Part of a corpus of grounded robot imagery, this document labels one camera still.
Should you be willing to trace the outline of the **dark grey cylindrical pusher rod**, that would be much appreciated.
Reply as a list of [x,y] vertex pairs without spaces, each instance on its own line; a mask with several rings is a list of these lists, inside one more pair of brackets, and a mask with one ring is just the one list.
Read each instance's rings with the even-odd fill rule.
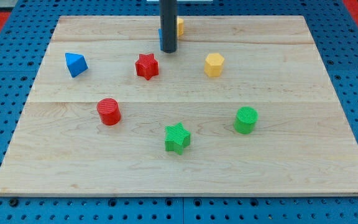
[[162,50],[174,53],[177,50],[177,0],[160,0],[159,7]]

